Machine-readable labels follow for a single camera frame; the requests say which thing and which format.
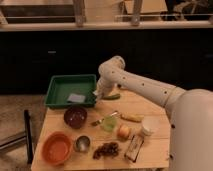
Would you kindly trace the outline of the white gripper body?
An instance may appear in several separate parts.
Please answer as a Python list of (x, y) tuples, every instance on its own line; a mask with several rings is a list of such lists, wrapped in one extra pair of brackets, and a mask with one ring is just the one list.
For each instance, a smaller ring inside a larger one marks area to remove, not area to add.
[(100, 100), (108, 96), (110, 92), (112, 91), (112, 89), (113, 89), (112, 85), (98, 84), (93, 94), (96, 96), (97, 100)]

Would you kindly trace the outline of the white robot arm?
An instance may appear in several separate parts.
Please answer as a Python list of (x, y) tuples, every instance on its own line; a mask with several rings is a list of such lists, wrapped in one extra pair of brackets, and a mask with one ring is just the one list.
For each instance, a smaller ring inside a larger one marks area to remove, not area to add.
[(117, 83), (165, 109), (171, 126), (169, 171), (213, 171), (213, 91), (185, 90), (127, 72), (121, 56), (100, 64), (98, 72), (97, 99)]

